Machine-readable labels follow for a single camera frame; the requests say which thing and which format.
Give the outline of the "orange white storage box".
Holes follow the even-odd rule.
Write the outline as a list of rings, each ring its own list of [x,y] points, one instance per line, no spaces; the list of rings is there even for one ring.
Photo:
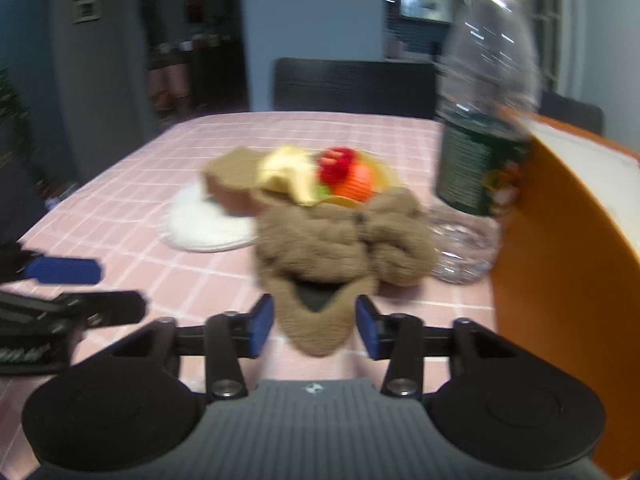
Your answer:
[[[604,404],[594,460],[639,469],[639,155],[542,116],[491,270],[501,335]]]

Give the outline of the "small framed picture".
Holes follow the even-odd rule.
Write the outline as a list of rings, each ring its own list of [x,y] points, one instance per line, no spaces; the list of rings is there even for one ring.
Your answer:
[[[102,0],[74,0],[73,23],[90,23],[102,18]]]

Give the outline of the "white glass panel door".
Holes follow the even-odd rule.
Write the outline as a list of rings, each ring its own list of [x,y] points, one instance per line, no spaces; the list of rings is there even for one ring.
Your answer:
[[[586,60],[586,0],[526,0],[548,91],[577,99]]]

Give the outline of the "red orange crochet flower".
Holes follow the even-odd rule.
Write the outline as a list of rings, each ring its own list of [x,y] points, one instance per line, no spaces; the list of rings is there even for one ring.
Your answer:
[[[373,170],[352,148],[329,148],[317,158],[318,196],[364,203],[374,194]]]

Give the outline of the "brown fuzzy sock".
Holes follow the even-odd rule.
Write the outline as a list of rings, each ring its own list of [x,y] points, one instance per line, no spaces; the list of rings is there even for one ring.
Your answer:
[[[390,188],[350,209],[262,200],[252,188],[268,153],[239,146],[201,171],[206,193],[232,216],[256,220],[258,280],[276,319],[307,356],[329,356],[355,326],[360,295],[378,286],[414,287],[434,269],[436,250],[416,196]]]

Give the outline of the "white round cloth pad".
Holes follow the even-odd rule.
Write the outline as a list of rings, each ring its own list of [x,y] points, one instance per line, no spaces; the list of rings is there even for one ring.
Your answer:
[[[169,202],[160,239],[183,252],[228,252],[250,246],[256,240],[251,216],[232,216],[201,182],[182,188]]]

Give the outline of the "black chair left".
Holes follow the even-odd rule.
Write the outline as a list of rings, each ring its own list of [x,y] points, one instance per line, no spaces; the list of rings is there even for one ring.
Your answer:
[[[433,119],[431,63],[306,60],[274,63],[272,105],[279,112],[337,112]]]

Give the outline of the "black chair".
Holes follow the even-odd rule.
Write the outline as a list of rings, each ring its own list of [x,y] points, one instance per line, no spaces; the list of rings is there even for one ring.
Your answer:
[[[598,136],[603,136],[604,133],[605,114],[600,107],[566,98],[551,91],[542,92],[539,114],[590,131]]]
[[[306,60],[274,63],[272,105],[279,112],[337,112],[433,119],[431,63]]]

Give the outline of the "clear plastic water bottle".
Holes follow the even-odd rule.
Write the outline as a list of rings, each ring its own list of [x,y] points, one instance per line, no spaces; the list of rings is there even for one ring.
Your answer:
[[[541,80],[524,0],[465,0],[439,63],[434,278],[484,278],[520,192]]]

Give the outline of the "black chair right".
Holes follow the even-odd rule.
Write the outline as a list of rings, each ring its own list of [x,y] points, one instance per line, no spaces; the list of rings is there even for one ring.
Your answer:
[[[539,114],[590,131],[598,136],[603,136],[604,133],[605,114],[600,107],[566,98],[551,91],[542,92]]]

